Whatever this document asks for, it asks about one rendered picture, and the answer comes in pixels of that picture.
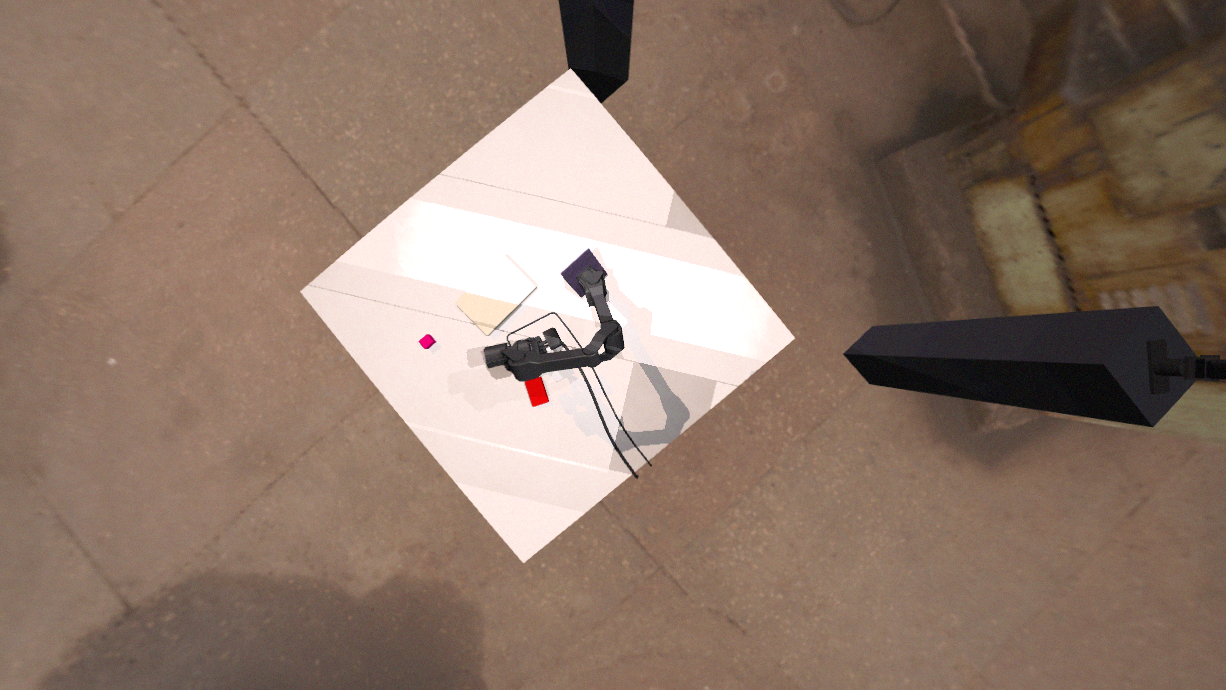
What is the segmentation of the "red box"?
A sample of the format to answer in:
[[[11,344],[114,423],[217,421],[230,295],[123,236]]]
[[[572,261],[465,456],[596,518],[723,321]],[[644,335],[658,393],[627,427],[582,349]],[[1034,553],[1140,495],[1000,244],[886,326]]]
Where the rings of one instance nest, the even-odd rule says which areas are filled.
[[[525,382],[532,407],[549,402],[542,377]]]

